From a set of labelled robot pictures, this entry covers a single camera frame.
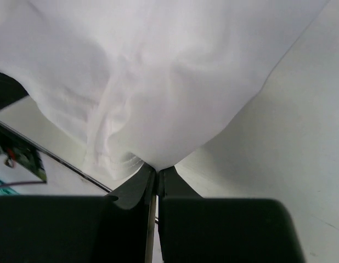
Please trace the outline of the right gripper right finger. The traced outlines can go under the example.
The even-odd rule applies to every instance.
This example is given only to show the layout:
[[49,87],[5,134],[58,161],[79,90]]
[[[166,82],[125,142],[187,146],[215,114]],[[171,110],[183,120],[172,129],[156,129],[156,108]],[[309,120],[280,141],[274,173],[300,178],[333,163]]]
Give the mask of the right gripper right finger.
[[159,172],[164,262],[305,262],[291,216],[265,198],[204,198],[174,167]]

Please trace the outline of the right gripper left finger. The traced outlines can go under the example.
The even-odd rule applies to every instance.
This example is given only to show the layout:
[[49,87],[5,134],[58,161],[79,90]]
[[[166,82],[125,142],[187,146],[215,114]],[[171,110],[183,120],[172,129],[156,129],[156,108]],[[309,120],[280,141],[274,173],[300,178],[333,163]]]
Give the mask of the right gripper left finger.
[[0,197],[0,262],[151,262],[156,173],[104,196]]

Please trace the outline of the white t-shirt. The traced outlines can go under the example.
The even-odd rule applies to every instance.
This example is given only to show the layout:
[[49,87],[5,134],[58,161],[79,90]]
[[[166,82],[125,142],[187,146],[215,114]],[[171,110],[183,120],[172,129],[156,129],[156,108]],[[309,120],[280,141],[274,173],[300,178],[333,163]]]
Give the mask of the white t-shirt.
[[0,1],[0,73],[86,145],[83,171],[171,167],[262,89],[325,1]]

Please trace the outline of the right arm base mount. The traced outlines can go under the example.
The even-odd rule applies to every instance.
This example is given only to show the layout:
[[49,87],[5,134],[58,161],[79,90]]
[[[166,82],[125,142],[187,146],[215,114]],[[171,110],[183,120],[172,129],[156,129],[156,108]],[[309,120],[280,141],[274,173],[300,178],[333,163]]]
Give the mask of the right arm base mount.
[[47,181],[46,171],[38,149],[23,137],[0,124],[0,154],[10,168],[23,166],[42,181]]

